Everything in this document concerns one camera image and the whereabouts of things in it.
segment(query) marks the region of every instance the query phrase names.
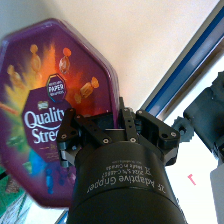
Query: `purple octagonal tin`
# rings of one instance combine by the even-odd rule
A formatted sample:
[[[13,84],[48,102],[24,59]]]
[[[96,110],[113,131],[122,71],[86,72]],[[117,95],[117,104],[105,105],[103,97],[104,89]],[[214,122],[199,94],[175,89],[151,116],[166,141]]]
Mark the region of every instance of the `purple octagonal tin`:
[[[70,206],[74,167],[60,166],[56,136],[67,108],[118,116],[109,62],[67,23],[50,19],[6,37],[0,51],[0,155],[42,206]]]

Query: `white wall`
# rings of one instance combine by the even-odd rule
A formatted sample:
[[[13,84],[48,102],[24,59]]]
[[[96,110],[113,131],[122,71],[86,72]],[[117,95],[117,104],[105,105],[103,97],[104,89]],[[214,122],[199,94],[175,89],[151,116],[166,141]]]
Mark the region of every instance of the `white wall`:
[[[46,18],[65,19],[118,73],[125,105],[140,108],[218,0],[1,0],[0,39]]]

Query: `white surface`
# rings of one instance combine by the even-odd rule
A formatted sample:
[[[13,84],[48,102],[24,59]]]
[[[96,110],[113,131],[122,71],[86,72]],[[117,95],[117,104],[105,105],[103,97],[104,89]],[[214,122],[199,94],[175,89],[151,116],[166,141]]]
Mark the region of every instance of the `white surface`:
[[[118,73],[125,105],[137,110],[218,0],[1,0],[0,39],[46,18],[73,25]]]
[[[54,224],[64,210],[46,209],[32,203],[24,224]]]
[[[174,119],[183,116],[183,111],[206,88],[211,86],[218,72],[224,70],[224,53],[221,52],[203,71],[203,77],[192,91],[182,100],[177,108],[165,120],[172,125]],[[177,163],[167,167],[173,191],[179,199],[180,206],[189,224],[217,223],[213,194],[210,181],[210,172],[216,169],[216,161],[200,138],[195,135],[190,143],[181,143]]]

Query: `red marking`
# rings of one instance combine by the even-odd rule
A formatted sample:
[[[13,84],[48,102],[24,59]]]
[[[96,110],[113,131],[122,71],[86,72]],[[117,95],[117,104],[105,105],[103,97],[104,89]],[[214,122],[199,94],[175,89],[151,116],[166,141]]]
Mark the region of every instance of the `red marking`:
[[[194,184],[194,185],[196,185],[196,183],[193,181],[193,179],[192,179],[192,174],[190,174],[189,176],[188,176],[188,178],[191,180],[191,182]]]

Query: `quality street tin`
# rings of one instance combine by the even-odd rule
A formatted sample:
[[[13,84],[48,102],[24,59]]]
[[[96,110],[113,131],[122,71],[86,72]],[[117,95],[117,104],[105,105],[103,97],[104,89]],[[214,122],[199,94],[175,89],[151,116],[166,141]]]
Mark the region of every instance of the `quality street tin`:
[[[0,52],[0,155],[41,205],[68,207],[75,168],[59,163],[64,111],[118,116],[118,80],[107,60],[74,28],[50,19],[6,37]]]

